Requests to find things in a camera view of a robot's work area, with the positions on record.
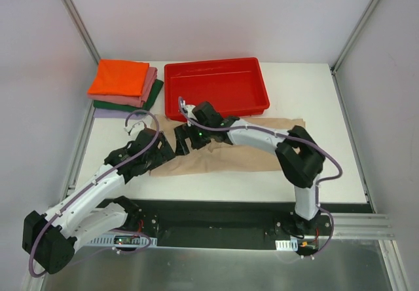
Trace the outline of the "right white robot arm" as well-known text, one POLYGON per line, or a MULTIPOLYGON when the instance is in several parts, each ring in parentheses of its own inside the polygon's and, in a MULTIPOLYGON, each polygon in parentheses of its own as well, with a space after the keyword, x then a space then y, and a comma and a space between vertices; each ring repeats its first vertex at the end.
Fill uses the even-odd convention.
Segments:
POLYGON ((240 117, 222 117, 209 102, 197 106, 178 99, 179 111, 187 122, 175 127, 175 154, 202 149, 211 142, 248 146, 275 155, 287 180, 294 186, 295 229, 309 235, 318 227, 318 196, 315 184, 323 170, 325 156, 301 126, 276 130, 249 123, 240 117))

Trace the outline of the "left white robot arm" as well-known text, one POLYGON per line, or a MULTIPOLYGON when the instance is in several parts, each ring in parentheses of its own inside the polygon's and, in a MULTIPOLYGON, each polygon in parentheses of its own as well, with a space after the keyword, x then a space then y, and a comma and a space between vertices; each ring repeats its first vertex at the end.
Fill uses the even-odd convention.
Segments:
POLYGON ((24 219, 22 248, 29 254, 31 276, 39 277, 35 263, 45 273, 61 271, 81 247, 110 230, 141 234, 145 218, 127 197, 117 197, 99 212, 94 209, 133 178, 174 157, 162 131, 140 130, 134 140, 111 151, 81 188, 42 214, 30 212, 24 219))

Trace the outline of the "red plastic tray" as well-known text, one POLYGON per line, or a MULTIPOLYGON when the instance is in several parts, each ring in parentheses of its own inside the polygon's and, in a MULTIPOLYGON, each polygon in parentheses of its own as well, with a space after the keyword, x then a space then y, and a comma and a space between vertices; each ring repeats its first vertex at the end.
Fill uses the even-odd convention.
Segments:
POLYGON ((209 102, 223 116, 261 115, 270 107, 255 57, 206 60, 164 66, 164 112, 183 121, 178 98, 197 106, 209 102))

